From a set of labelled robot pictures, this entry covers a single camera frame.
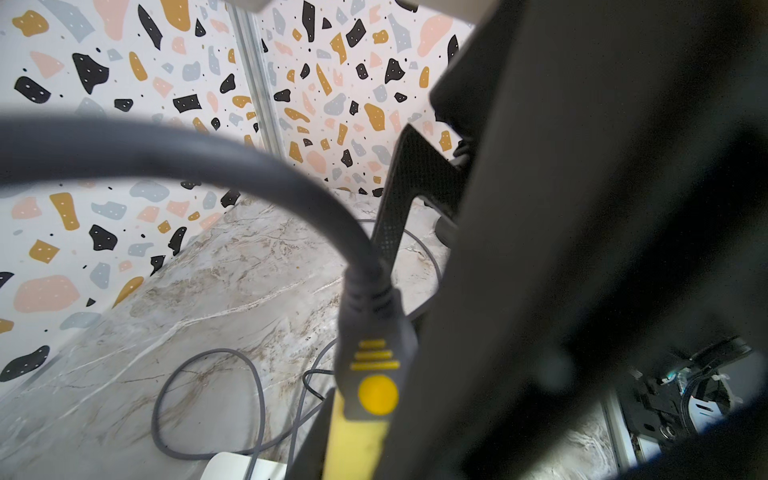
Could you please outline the yellow USB charger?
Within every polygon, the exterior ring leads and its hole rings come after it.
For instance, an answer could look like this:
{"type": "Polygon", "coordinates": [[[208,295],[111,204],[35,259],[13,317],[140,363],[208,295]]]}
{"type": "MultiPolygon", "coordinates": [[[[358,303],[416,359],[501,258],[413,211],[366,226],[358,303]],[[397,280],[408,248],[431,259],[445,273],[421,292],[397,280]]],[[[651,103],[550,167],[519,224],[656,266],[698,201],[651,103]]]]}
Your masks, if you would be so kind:
{"type": "Polygon", "coordinates": [[[389,430],[386,420],[352,421],[344,416],[344,399],[334,394],[323,480],[371,480],[389,430]]]}

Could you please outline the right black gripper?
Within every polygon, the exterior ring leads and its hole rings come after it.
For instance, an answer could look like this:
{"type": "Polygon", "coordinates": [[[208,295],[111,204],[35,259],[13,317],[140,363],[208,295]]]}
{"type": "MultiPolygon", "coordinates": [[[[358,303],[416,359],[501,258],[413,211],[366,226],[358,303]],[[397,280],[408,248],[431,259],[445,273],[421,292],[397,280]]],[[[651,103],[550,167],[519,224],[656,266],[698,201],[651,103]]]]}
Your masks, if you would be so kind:
{"type": "Polygon", "coordinates": [[[501,1],[444,79],[496,87],[377,478],[517,478],[686,335],[766,351],[765,2],[501,1]]]}

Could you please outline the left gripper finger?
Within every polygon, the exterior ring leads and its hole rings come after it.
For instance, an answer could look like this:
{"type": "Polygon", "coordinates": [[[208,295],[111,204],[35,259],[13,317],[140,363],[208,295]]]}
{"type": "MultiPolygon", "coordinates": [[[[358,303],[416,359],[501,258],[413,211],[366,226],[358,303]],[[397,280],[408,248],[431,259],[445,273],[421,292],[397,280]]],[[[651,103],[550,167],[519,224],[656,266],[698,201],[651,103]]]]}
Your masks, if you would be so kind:
{"type": "Polygon", "coordinates": [[[327,392],[326,399],[315,415],[315,421],[309,433],[293,463],[287,469],[287,480],[322,479],[335,394],[335,388],[331,388],[327,392]]]}

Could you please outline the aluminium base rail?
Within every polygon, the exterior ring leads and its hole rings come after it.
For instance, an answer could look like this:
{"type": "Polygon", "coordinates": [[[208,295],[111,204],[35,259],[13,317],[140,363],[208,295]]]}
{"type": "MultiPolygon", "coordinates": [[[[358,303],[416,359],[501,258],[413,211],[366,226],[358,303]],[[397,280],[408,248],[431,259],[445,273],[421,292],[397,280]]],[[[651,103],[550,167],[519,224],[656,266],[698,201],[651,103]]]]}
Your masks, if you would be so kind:
{"type": "Polygon", "coordinates": [[[616,394],[611,391],[601,400],[609,436],[620,473],[637,466],[638,460],[632,437],[626,428],[624,416],[616,394]]]}

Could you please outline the white power strip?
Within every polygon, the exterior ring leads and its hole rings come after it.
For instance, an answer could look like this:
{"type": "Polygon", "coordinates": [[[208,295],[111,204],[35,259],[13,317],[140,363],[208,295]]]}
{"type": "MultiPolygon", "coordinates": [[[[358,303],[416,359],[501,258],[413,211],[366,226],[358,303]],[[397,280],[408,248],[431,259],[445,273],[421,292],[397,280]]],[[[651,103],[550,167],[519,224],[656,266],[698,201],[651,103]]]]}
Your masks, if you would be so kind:
{"type": "MultiPolygon", "coordinates": [[[[252,458],[230,452],[216,454],[206,465],[201,480],[243,480],[252,458]]],[[[257,459],[251,475],[252,480],[282,480],[286,465],[266,459],[257,459]]]]}

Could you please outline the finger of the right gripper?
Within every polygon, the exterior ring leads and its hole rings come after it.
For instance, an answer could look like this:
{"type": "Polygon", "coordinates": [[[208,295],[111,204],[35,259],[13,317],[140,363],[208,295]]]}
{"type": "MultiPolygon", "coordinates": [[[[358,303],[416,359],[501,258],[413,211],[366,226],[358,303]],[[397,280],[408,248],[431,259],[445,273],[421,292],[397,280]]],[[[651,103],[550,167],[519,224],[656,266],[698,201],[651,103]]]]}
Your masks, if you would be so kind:
{"type": "Polygon", "coordinates": [[[383,262],[395,264],[412,202],[419,198],[436,210],[453,238],[471,170],[471,144],[461,140],[453,158],[445,158],[414,126],[401,131],[372,232],[383,262]]]}

